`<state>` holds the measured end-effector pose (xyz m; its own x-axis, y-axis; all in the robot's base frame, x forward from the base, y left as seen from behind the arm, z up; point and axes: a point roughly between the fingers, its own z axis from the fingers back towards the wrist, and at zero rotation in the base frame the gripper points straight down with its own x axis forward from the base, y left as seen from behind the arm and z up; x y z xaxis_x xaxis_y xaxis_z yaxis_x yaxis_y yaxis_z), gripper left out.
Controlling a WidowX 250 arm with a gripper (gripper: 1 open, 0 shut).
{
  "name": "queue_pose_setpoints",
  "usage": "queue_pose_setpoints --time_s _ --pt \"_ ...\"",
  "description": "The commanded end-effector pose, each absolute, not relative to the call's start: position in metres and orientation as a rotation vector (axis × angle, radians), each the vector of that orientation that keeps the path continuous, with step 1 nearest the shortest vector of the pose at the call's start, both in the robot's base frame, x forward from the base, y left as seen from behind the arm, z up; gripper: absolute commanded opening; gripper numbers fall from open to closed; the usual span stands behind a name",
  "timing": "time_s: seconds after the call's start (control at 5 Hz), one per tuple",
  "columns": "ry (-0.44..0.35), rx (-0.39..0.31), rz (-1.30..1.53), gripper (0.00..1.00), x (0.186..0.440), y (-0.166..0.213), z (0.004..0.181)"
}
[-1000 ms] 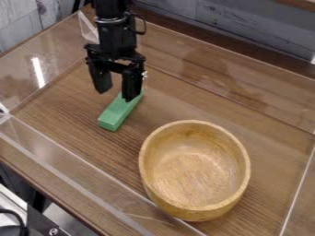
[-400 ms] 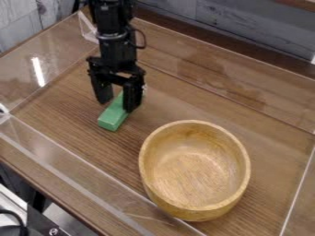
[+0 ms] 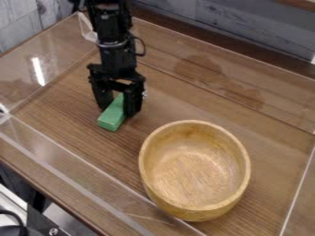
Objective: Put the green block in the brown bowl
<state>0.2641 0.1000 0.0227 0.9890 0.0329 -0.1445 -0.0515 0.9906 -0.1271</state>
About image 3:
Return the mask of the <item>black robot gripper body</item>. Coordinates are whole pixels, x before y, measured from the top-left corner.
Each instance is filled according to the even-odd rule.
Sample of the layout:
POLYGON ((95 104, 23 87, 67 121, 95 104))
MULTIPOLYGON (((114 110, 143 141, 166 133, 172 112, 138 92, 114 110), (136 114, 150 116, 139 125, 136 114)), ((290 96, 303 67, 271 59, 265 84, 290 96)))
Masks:
POLYGON ((90 64, 90 83, 104 84, 115 91, 124 93, 127 89, 144 89, 146 78, 136 72, 136 57, 146 51, 136 51, 134 41, 98 41, 102 62, 90 64))

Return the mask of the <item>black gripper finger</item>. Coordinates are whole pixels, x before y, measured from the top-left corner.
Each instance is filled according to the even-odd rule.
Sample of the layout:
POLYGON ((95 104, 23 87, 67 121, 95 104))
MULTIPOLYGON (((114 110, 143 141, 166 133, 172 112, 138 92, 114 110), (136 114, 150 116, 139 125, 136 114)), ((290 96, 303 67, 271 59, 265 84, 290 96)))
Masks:
POLYGON ((134 117, 142 110, 143 92, 142 88, 135 88, 127 89, 123 93, 123 111, 128 118, 134 117))
POLYGON ((91 84, 95 100, 99 108, 104 111, 114 101, 114 92, 104 84, 91 84))

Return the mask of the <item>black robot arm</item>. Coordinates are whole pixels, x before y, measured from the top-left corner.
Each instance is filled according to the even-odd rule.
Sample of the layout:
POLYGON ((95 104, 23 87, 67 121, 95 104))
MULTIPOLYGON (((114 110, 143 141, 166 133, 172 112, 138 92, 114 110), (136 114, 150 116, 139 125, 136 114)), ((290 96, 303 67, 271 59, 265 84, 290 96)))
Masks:
POLYGON ((138 57, 147 54, 144 41, 132 32, 127 0, 87 0, 87 13, 96 33, 102 62, 87 66, 95 100, 104 111, 114 92, 123 94, 123 114, 134 117, 142 110, 146 77, 138 73, 138 57))

